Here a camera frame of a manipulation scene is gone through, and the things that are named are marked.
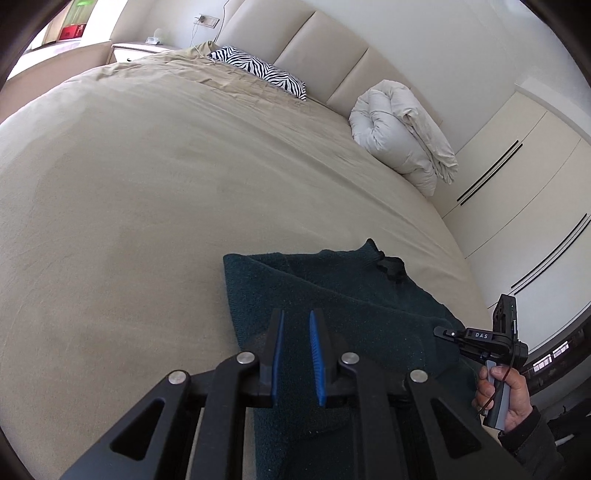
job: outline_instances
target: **beige duvet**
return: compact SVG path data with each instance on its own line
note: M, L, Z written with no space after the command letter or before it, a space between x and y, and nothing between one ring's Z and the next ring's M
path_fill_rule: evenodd
M195 51L73 78L0 125L0 424L57 479L166 373L237 346L222 256L373 238L489 320L435 208L312 101Z

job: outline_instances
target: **metal screw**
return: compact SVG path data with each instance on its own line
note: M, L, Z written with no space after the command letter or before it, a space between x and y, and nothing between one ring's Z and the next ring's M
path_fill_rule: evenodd
M359 362L359 355L354 352L346 352L340 358L346 365L354 365Z
M168 376L168 381L173 385L179 385L187 379L187 374L180 370L175 370Z
M236 360L242 365L251 364L255 360L255 354L252 352L241 352L236 357Z
M410 379L415 383L425 383L429 376L423 370L413 370L410 372Z

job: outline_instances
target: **red box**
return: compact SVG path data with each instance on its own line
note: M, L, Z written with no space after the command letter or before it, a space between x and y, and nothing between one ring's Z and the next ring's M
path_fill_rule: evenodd
M75 38L76 37L76 30L78 30L78 25L70 25L69 27L62 28L59 40L67 40L68 38Z
M61 29L59 40L68 40L69 38L81 37L84 33L85 28L85 23L82 23L80 25L70 25L69 27L64 27Z

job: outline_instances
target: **cabinet handle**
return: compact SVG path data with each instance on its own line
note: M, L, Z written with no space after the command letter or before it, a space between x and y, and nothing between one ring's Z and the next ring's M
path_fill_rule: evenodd
M468 189L467 189L467 190L466 190L464 193L462 193L462 194L461 194L461 195L460 195L460 196L457 198L457 200L456 200L456 201L457 201L457 202L459 202L459 201L462 199L462 197L465 197L465 196L468 194L468 192L469 192L470 190L472 190L472 189L473 189L473 188L474 188L476 185L478 185L478 182L480 182L480 181L481 181L481 180L482 180L484 177L486 177L486 176L487 176L487 175L488 175L488 174L491 172L491 170L492 170L493 168L495 168L495 167L496 167L496 166L497 166L497 165L498 165L498 164L501 162L501 160L503 160L503 158L505 158L505 157L506 157L506 156L509 154L509 152L510 152L511 150L513 150L513 148L515 148L515 146L516 146L518 143L519 143L519 140L515 140L515 143L514 143L513 145L511 145L511 146L510 146L510 147L507 149L507 151L501 155L501 157L500 157L500 158L499 158L499 159L498 159L498 160L495 162L495 164L494 164L494 165L493 165L491 168L489 168L489 169L488 169L486 172L484 172L484 173L482 174L482 176L481 176L481 177L480 177L478 180L476 180L476 181L475 181L475 182L474 182L472 185L470 185L470 186L468 187Z
M562 240L559 245L552 250L545 259L538 263L534 268L521 277L517 282L511 286L511 295L519 293L521 290L526 288L527 285L532 283L542 273L544 273L554 262L556 262L565 253L569 247L575 242L577 238L585 231L585 229L591 223L591 217L588 213L583 215L583 218L579 220L579 223L569 232L569 234Z
M471 199L471 198L472 198L472 197L475 195L475 193L476 193L476 192L478 192L478 190L480 190L480 189L481 189L481 188L482 188L484 185L486 185L486 183L487 183L487 182L488 182L488 181L489 181L489 180L490 180L492 177L494 177L494 176L496 175L496 173L497 173L497 172L498 172L498 171L499 171L501 168L503 168L503 167L505 166L505 164L506 164L506 163L507 163L507 162L508 162L510 159L512 159L512 158L513 158L513 155L515 155L515 154L516 154L516 153L519 151L519 149L520 149L521 147L523 147L523 143L520 143L520 144L519 144L519 146L518 146L516 149L514 149L514 150L513 150L513 153L512 153L511 155L509 155L509 156L508 156L508 157L507 157L507 158L506 158L506 159L503 161L503 163L501 163L501 164L500 164L500 165L499 165L499 166L496 168L496 170L495 170L494 172L492 172L492 173L489 175L489 177L488 177L488 178L487 178L485 181L483 181L483 182L482 182L480 185L478 185L478 188L476 188L475 190L473 190L473 192L472 192L470 195L468 195L468 196L467 196L465 199L463 199L463 200L460 202L460 206L461 206L461 205L464 205L464 204L465 204L465 203L466 203L468 200L470 200L470 199ZM488 174L488 173L489 173L489 172L490 172L490 171L491 171L493 168L495 168L495 166L496 166L496 165L497 165L497 164L498 164L498 163L499 163L499 162L500 162L502 159L503 159L503 157L501 157L501 158L499 159L499 161L497 161L497 162L496 162L496 163L495 163L495 164L494 164L494 165L493 165L491 168L489 168L489 169L488 169L488 171L485 173L485 175L487 175L487 174Z

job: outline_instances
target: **white duvet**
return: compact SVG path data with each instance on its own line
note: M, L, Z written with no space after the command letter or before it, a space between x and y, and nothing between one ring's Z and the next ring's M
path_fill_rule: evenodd
M349 117L355 141L397 171L425 196L437 178L451 183L455 154L437 124L408 87L383 80L365 92Z

